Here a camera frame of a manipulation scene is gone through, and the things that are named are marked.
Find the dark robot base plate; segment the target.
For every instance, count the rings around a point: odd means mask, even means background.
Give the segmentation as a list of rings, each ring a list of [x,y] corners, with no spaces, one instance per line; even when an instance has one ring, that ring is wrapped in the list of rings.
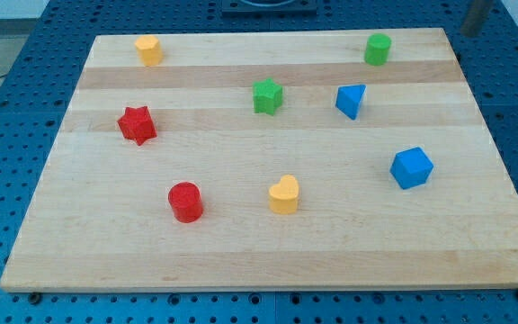
[[[221,13],[240,14],[313,14],[317,0],[221,0]]]

